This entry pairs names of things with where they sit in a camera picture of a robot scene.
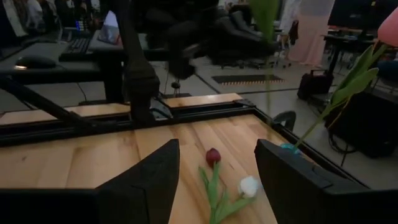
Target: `flower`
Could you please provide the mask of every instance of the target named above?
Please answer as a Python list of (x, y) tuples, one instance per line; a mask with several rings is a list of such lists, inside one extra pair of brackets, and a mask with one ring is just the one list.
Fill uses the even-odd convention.
[(219, 162), (220, 160), (221, 160), (221, 155), (217, 151), (217, 149), (211, 148), (209, 151), (206, 152), (206, 161), (211, 168), (213, 168), (214, 164)]
[(381, 24), (377, 36), (385, 44), (398, 47), (398, 8)]
[(259, 188), (259, 182), (253, 176), (245, 177), (238, 187), (239, 193), (245, 198), (254, 197)]

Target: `wooden table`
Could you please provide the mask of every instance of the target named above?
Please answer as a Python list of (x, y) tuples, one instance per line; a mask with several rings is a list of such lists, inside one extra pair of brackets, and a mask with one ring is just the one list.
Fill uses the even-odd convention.
[[(172, 106), (237, 100), (238, 95), (171, 99)], [(76, 112), (93, 115), (121, 112), (120, 105), (78, 107)], [(2, 124), (48, 119), (33, 112), (3, 116)], [(139, 129), (62, 141), (42, 142), (0, 150), (0, 188), (95, 188), (130, 168), (173, 138), (180, 141), (180, 178), (170, 223), (208, 223), (210, 208), (198, 166), (211, 170), (205, 152), (214, 147), (221, 153), (221, 185), (231, 198), (238, 196), (239, 181), (259, 177), (254, 148), (259, 138), (275, 144), (286, 142), (254, 115), (236, 116), (188, 124)], [(223, 223), (277, 223), (264, 190), (256, 201)]]

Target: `computer mouse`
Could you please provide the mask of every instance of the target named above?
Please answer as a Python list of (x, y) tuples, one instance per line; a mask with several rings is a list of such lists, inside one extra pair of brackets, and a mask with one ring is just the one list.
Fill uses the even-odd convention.
[(56, 66), (56, 61), (38, 55), (20, 57), (15, 64), (16, 69), (55, 68)]

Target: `computer keyboard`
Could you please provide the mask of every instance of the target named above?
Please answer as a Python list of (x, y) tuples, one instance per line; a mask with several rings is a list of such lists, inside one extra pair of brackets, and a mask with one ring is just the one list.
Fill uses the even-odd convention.
[(91, 37), (77, 37), (73, 39), (68, 48), (59, 57), (60, 62), (91, 60), (91, 55), (87, 54), (87, 48)]

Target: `pink object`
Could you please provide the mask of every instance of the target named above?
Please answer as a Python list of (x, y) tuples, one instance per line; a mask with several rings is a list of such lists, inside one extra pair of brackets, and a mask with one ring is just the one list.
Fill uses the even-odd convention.
[(381, 24), (377, 36), (381, 42), (398, 47), (398, 8)]
[(288, 59), (306, 65), (322, 64), (328, 21), (335, 0), (302, 0), (298, 12), (298, 40), (289, 51)]

